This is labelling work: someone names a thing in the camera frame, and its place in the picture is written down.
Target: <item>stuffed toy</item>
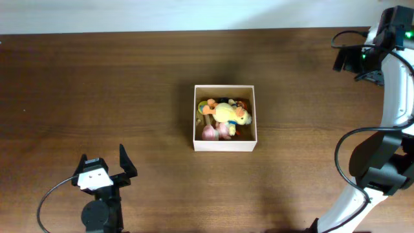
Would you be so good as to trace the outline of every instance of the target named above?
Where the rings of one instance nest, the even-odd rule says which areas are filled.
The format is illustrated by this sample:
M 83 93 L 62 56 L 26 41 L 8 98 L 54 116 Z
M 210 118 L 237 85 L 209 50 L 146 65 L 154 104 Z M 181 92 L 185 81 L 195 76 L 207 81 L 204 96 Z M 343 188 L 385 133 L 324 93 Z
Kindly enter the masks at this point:
M 215 100 L 207 100 L 207 105 L 201 106 L 204 115 L 211 114 L 214 120 L 219 123 L 228 122 L 230 136 L 235 135 L 235 125 L 245 125 L 252 123 L 252 116 L 242 107 L 237 107 L 234 100 L 229 99 L 227 103 L 216 103 Z

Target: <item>white box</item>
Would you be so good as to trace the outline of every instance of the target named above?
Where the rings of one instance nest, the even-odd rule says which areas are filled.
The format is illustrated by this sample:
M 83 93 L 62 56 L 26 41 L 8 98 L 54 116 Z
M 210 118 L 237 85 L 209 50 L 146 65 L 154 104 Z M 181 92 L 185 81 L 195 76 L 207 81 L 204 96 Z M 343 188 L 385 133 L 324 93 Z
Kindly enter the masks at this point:
M 205 141 L 201 139 L 204 124 L 197 125 L 197 106 L 209 98 L 235 98 L 248 100 L 248 112 L 252 115 L 252 123 L 247 126 L 236 126 L 241 136 L 231 140 Z M 194 88 L 194 127 L 193 144 L 195 151 L 253 151 L 257 144 L 256 102 L 253 85 L 196 85 Z

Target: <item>green led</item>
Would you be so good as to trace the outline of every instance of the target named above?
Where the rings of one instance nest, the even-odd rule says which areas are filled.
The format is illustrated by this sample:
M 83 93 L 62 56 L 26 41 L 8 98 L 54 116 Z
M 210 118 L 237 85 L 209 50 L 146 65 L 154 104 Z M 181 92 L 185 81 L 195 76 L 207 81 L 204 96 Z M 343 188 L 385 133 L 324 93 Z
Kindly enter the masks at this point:
M 407 38 L 411 38 L 412 36 L 414 36 L 413 32 L 406 32 L 406 37 Z

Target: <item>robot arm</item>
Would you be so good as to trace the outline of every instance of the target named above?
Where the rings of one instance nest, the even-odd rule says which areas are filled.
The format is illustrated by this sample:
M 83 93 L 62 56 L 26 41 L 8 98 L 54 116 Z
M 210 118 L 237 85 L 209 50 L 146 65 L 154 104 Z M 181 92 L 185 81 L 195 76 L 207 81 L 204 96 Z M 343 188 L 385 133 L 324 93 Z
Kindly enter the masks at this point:
M 396 6 L 382 14 L 377 27 L 370 29 L 366 45 L 392 50 L 409 64 L 414 64 L 414 32 L 411 31 L 414 9 Z M 384 50 L 371 47 L 341 49 L 334 69 L 358 74 L 356 81 L 367 80 L 384 86 L 382 127 L 409 124 L 413 118 L 413 76 L 404 63 Z M 398 189 L 414 182 L 414 126 L 400 131 L 379 131 L 358 145 L 351 156 L 349 171 L 353 182 L 369 195 L 370 203 L 352 220 L 365 203 L 364 195 L 347 185 L 339 200 L 311 227 L 313 232 L 351 233 L 381 201 Z M 399 147 L 407 155 L 396 154 Z

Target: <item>wooden table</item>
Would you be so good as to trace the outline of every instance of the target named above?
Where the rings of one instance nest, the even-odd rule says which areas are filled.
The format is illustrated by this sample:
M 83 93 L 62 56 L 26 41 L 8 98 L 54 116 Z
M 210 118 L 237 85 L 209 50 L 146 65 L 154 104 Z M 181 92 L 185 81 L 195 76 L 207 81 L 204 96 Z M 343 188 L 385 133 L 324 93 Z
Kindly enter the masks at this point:
M 345 186 L 336 142 L 382 117 L 383 88 L 332 71 L 340 30 L 0 36 L 1 232 L 41 232 L 39 200 L 82 153 L 121 172 L 119 143 L 138 169 L 121 189 L 130 232 L 309 227 Z M 195 84 L 255 85 L 253 153 L 193 151 Z M 345 142 L 344 170 L 368 135 Z M 66 184 L 42 220 L 51 232 L 83 232 L 92 199 Z M 413 205 L 414 188 L 401 191 L 358 230 L 413 232 Z

